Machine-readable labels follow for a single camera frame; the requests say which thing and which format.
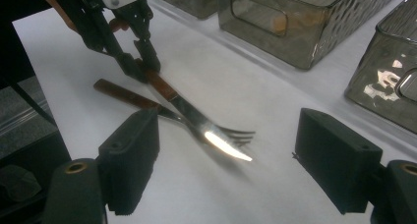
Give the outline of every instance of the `black bracket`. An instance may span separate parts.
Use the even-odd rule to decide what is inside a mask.
[[[341,214],[374,205],[373,224],[417,223],[417,164],[380,164],[383,151],[330,115],[303,108],[294,157]]]
[[[101,145],[96,159],[77,159],[55,170],[42,223],[107,223],[106,204],[116,215],[132,214],[158,153],[157,112],[133,114]]]

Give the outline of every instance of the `white table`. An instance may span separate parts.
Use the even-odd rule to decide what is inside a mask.
[[[185,128],[159,120],[161,151],[142,201],[131,216],[108,213],[109,222],[369,223],[371,204],[366,214],[340,215],[291,152],[300,109],[309,107],[382,148],[384,165],[417,160],[416,135],[343,96],[376,23],[400,1],[391,2],[311,71],[301,72],[221,31],[217,16],[198,21],[149,0],[161,75],[216,123],[255,130],[252,143],[243,148],[254,161],[222,156]],[[161,100],[150,86],[126,77],[111,57],[87,49],[53,10],[14,25],[73,159],[97,157],[97,148],[137,110],[95,91],[98,79]],[[131,32],[117,36],[125,52],[139,56]]]

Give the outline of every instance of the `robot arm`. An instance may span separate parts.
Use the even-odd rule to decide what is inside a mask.
[[[146,78],[133,56],[123,52],[109,23],[103,16],[104,8],[126,21],[138,40],[135,46],[146,68],[159,72],[160,63],[150,43],[149,21],[153,13],[147,0],[57,0],[72,20],[87,48],[114,57],[123,72],[140,82]]]

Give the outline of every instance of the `fork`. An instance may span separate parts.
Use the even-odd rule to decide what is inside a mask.
[[[109,96],[117,98],[123,102],[132,104],[139,108],[147,109],[147,108],[156,108],[158,115],[164,118],[173,120],[175,122],[181,123],[185,125],[191,133],[198,138],[199,140],[207,140],[202,137],[201,133],[184,117],[181,115],[169,110],[168,108],[162,106],[159,103],[156,103],[144,96],[141,96],[137,93],[134,93],[120,85],[114,84],[110,81],[100,79],[94,84],[94,88],[102,93],[105,93]],[[251,142],[251,139],[254,136],[255,132],[242,132],[236,131],[228,128],[223,128],[218,126],[218,128],[228,137],[230,137],[237,146],[243,146],[247,143]]]
[[[252,158],[239,150],[232,138],[226,135],[221,128],[208,119],[196,107],[185,100],[174,88],[171,87],[158,72],[146,68],[142,60],[137,60],[138,65],[145,73],[145,76],[156,91],[170,102],[190,124],[206,138],[212,145],[216,146],[223,152],[246,161],[252,161]]]

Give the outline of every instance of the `wooden handle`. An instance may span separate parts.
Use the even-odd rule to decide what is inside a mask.
[[[111,83],[104,79],[98,80],[94,84],[94,88],[102,93],[143,109],[157,108],[159,110],[161,107],[160,104],[153,102],[148,98],[138,95],[126,88],[123,88],[120,85]]]
[[[145,71],[145,76],[147,77],[149,83],[159,92],[162,97],[166,100],[171,101],[178,96],[177,91],[171,87],[160,75],[159,73],[147,70]]]

